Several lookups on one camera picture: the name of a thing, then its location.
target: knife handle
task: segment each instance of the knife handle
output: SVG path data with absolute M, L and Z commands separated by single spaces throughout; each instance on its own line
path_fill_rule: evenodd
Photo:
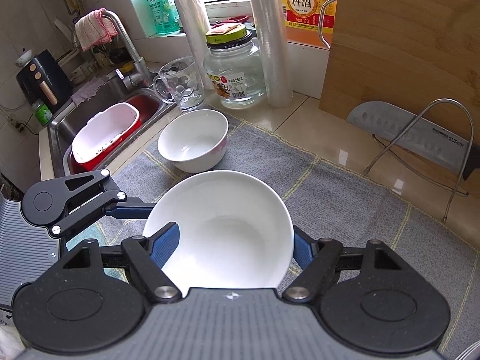
M 463 179 L 467 180 L 472 172 L 478 168 L 480 168 L 480 147 L 473 145 L 463 171 Z

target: yellow label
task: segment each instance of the yellow label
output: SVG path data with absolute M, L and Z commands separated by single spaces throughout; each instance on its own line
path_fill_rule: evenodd
M 287 27 L 318 31 L 320 9 L 326 0 L 282 0 L 283 17 Z M 323 32 L 333 33 L 335 5 L 328 5 L 323 19 Z

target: green can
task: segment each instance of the green can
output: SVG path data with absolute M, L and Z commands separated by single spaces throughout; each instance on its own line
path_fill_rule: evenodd
M 37 100 L 32 105 L 32 112 L 42 126 L 46 126 L 48 123 L 50 123 L 53 117 L 51 110 L 49 110 L 49 108 L 41 100 Z

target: green detergent bottle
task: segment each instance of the green detergent bottle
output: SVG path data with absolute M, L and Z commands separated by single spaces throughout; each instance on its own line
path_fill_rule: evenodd
M 154 16 L 154 24 L 160 35 L 176 32 L 180 29 L 179 15 L 173 0 L 147 0 Z

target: jar lid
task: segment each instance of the jar lid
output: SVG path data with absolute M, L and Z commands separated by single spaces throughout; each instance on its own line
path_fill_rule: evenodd
M 212 50 L 226 50 L 226 49 L 231 49 L 237 46 L 241 46 L 242 44 L 248 43 L 251 41 L 252 34 L 250 31 L 247 31 L 247 34 L 237 40 L 232 40 L 231 42 L 227 43 L 219 43 L 219 44 L 210 44 L 207 42 L 207 47 Z
M 213 28 L 205 34 L 208 44 L 223 44 L 243 38 L 247 29 L 240 23 L 225 23 L 220 27 Z

